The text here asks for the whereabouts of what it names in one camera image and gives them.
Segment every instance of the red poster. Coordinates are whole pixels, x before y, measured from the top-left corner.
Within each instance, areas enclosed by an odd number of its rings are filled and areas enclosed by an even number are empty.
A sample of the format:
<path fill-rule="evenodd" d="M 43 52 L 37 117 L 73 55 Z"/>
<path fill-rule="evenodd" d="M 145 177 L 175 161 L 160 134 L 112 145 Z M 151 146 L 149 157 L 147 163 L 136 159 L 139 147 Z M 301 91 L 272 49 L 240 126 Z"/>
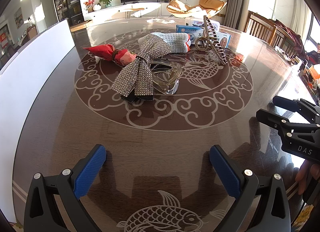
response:
<path fill-rule="evenodd" d="M 0 35 L 0 43 L 2 48 L 5 48 L 8 45 L 7 37 L 5 36 L 5 33 Z"/>

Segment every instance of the silver bolt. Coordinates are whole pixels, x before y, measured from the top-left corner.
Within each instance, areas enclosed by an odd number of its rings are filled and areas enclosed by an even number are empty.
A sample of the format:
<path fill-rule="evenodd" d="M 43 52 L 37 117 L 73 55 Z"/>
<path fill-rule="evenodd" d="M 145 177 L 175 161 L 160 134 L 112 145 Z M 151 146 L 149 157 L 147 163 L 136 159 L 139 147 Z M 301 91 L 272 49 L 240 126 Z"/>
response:
<path fill-rule="evenodd" d="M 245 173 L 247 176 L 251 176 L 251 175 L 252 175 L 252 171 L 249 170 L 249 169 L 244 170 L 244 173 Z"/>
<path fill-rule="evenodd" d="M 36 173 L 36 174 L 33 176 L 33 178 L 35 178 L 35 179 L 39 179 L 39 178 L 40 178 L 40 176 L 41 176 L 41 174 Z"/>
<path fill-rule="evenodd" d="M 70 169 L 64 169 L 63 171 L 62 171 L 62 174 L 63 175 L 69 175 L 70 174 Z"/>
<path fill-rule="evenodd" d="M 274 177 L 275 177 L 276 179 L 281 179 L 280 174 L 274 174 Z"/>

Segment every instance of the fish pattern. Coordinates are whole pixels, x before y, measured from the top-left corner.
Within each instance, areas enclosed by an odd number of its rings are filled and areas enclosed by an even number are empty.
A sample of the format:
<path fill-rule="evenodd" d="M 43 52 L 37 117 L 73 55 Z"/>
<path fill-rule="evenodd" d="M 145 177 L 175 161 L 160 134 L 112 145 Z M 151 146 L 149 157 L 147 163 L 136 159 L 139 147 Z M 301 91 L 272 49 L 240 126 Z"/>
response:
<path fill-rule="evenodd" d="M 127 221 L 120 221 L 117 227 L 124 228 L 124 232 L 200 232 L 204 223 L 196 213 L 180 207 L 174 195 L 162 190 L 158 192 L 163 199 L 162 205 L 140 209 Z"/>

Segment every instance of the red candy wrapper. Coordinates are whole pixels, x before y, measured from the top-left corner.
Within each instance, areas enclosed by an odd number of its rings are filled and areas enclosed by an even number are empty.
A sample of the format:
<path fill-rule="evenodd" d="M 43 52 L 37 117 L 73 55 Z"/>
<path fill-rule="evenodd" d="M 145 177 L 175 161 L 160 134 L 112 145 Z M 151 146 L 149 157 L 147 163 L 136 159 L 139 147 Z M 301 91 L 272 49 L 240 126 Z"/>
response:
<path fill-rule="evenodd" d="M 118 50 L 110 44 L 98 45 L 84 49 L 90 51 L 94 56 L 101 57 L 107 61 L 115 61 L 117 64 L 122 66 L 128 65 L 137 56 L 135 53 L 130 52 L 128 49 Z"/>

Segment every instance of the window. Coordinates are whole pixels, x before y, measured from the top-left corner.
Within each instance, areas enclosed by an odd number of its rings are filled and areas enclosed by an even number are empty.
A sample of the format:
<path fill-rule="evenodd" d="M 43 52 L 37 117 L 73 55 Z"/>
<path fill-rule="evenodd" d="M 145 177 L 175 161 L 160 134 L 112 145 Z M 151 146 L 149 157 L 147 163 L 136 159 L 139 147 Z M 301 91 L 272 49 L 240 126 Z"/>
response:
<path fill-rule="evenodd" d="M 317 43 L 320 43 L 320 26 L 316 18 L 312 16 L 307 40 L 304 44 L 305 51 L 306 52 L 316 51 Z"/>

